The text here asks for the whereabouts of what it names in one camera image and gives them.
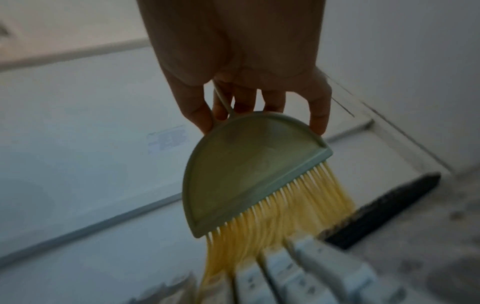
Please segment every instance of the white keyboard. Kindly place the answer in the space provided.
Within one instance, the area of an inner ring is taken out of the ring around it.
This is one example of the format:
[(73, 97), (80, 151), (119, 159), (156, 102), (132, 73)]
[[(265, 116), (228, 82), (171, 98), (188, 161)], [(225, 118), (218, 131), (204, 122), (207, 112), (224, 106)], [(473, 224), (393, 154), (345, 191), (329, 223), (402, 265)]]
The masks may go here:
[(366, 262), (307, 234), (287, 240), (287, 248), (262, 252), (261, 262), (237, 266), (211, 277), (197, 290), (192, 274), (148, 290), (137, 304), (441, 304), (391, 278), (378, 277)]

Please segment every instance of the finger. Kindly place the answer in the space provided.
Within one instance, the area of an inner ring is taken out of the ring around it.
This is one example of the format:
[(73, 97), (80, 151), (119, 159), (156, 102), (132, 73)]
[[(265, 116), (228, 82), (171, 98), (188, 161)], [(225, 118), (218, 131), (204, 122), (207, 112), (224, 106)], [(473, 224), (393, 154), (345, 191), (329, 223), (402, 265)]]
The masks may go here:
[(232, 85), (233, 96), (235, 97), (235, 105), (233, 110), (236, 113), (252, 112), (255, 107), (255, 99), (257, 98), (257, 90), (246, 88), (238, 85)]
[(204, 134), (208, 133), (212, 129), (214, 121), (212, 111), (204, 99), (204, 87), (186, 85), (163, 67), (161, 69), (181, 113)]
[(296, 93), (308, 101), (310, 128), (319, 135), (325, 133), (329, 123), (332, 88), (323, 73), (316, 69), (308, 85)]
[(285, 109), (285, 91), (262, 91), (261, 95), (265, 101), (264, 111), (283, 113)]
[[(232, 84), (226, 83), (223, 81), (215, 81), (218, 84), (218, 87), (221, 89), (223, 95), (227, 99), (227, 101), (232, 104)], [(220, 101), (219, 96), (213, 90), (213, 108), (212, 108), (213, 116), (218, 120), (225, 120), (229, 116), (227, 109)]]

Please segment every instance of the bristle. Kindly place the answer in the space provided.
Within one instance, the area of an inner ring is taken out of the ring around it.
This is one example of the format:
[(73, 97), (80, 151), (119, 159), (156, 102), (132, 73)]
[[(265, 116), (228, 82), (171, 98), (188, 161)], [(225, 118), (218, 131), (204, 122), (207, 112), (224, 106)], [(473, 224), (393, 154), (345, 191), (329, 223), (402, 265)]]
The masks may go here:
[(202, 283), (249, 257), (282, 244), (296, 231), (328, 236), (345, 225), (355, 206), (324, 162), (205, 236), (207, 254)]

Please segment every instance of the hand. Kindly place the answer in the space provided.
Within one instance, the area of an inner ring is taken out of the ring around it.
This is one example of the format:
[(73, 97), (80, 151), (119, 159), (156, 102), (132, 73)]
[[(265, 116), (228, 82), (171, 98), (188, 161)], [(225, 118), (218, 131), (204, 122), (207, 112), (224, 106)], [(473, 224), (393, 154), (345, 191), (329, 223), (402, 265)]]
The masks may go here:
[(325, 0), (137, 0), (160, 67), (183, 115), (204, 133), (227, 111), (204, 84), (215, 79), (237, 113), (257, 89), (265, 111), (283, 112), (285, 92), (308, 101), (310, 128), (325, 132), (332, 90), (315, 66)]

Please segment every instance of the black object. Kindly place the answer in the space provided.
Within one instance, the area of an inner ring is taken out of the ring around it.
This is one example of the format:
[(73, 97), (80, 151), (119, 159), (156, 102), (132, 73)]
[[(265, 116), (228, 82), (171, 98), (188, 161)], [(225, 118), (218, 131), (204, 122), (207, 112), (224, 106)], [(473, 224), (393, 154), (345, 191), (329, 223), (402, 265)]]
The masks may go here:
[(440, 178), (440, 173), (425, 174), (390, 190), (359, 209), (350, 223), (329, 235), (325, 241), (340, 249), (349, 249), (429, 193), (439, 184)]

